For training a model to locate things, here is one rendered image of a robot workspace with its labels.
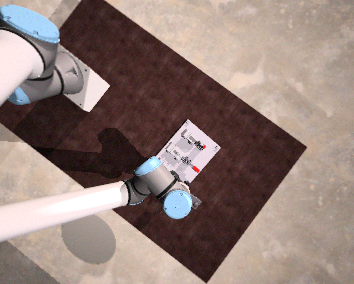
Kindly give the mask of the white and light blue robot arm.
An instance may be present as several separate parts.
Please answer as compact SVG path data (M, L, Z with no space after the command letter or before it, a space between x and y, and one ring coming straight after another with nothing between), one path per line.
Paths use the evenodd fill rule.
M21 6L0 7L0 106L6 100L24 105L82 90L78 64L69 54L57 53L58 43L57 27L44 16ZM151 193L173 219L185 217L191 207L196 210L201 204L155 156L134 173L132 179L116 183L1 205L0 242L136 205Z

